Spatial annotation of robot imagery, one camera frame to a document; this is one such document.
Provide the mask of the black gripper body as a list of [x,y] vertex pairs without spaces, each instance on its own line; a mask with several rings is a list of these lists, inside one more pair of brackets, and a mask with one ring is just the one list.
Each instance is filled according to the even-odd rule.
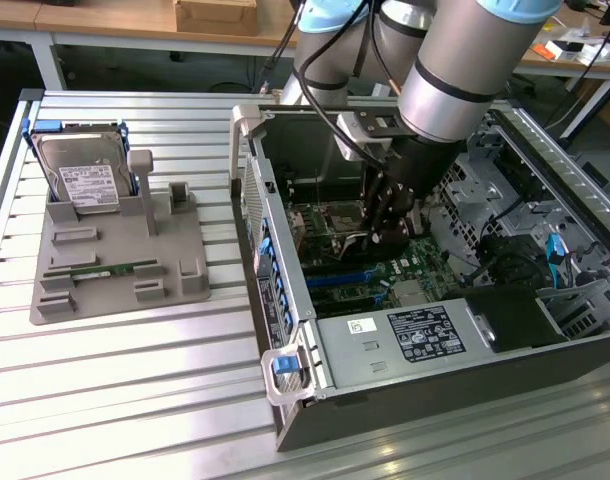
[[465,142],[434,142],[422,136],[395,137],[387,151],[386,175],[411,189],[417,199],[426,197],[463,151]]

